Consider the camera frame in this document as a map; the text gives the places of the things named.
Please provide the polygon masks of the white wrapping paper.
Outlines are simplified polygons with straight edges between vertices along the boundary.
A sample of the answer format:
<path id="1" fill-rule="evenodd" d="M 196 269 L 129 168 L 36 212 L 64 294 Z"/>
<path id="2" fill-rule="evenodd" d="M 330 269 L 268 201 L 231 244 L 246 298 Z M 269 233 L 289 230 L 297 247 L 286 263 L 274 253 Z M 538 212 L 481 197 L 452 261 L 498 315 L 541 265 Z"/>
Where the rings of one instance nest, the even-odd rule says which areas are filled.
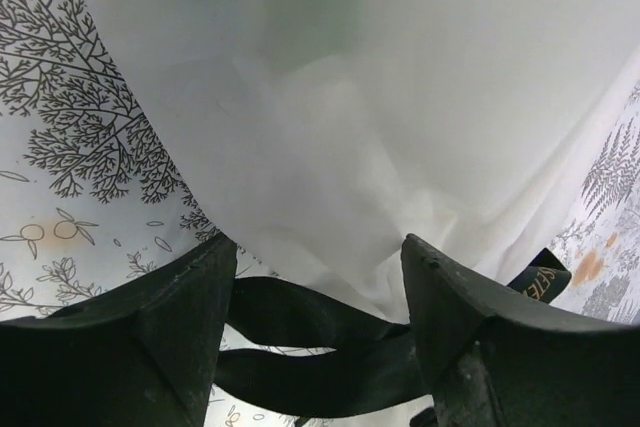
<path id="1" fill-rule="evenodd" d="M 506 283 L 639 72 L 639 0 L 86 0 L 206 217 L 394 320 L 414 233 Z"/>

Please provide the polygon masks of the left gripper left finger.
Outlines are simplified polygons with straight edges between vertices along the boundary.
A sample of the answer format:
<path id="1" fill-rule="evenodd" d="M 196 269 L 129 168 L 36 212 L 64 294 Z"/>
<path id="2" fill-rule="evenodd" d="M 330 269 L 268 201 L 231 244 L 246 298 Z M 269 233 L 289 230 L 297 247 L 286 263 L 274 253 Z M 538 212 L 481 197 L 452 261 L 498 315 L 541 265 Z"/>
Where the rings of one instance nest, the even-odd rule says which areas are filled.
<path id="1" fill-rule="evenodd" d="M 1 325 L 5 426 L 200 426 L 237 267 L 224 235 L 45 318 Z"/>

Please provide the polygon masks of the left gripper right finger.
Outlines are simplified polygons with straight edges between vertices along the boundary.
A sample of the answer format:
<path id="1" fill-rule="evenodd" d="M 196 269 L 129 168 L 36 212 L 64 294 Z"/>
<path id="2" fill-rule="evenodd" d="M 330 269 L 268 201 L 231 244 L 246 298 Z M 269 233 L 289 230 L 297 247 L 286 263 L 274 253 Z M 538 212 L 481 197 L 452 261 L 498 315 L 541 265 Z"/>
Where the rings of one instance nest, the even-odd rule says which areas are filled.
<path id="1" fill-rule="evenodd" d="M 401 263 L 438 425 L 638 425 L 638 327 L 531 299 L 413 234 Z"/>

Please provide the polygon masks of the black ribbon with gold lettering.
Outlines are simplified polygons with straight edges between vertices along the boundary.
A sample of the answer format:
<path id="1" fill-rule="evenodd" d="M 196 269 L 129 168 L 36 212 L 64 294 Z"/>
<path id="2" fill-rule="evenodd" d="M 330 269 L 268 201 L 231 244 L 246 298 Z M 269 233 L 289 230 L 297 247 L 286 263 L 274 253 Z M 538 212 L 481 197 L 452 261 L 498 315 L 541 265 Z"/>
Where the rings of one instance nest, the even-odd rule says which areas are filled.
<path id="1" fill-rule="evenodd" d="M 522 294 L 539 278 L 546 279 L 548 287 L 534 300 L 548 304 L 570 275 L 541 259 L 506 287 Z M 431 396 L 410 321 L 388 322 L 308 288 L 267 277 L 234 283 L 228 321 L 252 347 L 222 352 L 215 382 L 254 406 L 304 421 L 353 417 Z M 413 424 L 440 426 L 434 400 Z"/>

